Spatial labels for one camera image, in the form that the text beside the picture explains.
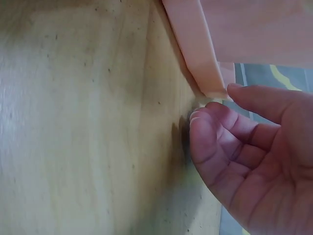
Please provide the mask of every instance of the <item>plywood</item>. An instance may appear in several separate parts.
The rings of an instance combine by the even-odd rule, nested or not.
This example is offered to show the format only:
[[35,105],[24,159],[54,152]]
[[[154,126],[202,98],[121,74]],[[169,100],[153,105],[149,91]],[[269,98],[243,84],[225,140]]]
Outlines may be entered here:
[[1,1],[0,234],[218,234],[188,76],[157,1]]

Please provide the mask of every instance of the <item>wood grain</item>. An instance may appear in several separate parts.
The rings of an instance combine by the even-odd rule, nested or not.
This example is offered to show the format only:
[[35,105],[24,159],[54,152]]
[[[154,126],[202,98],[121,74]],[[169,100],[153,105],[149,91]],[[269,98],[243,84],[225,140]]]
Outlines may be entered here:
[[195,93],[158,1],[2,1],[1,235],[218,234]]

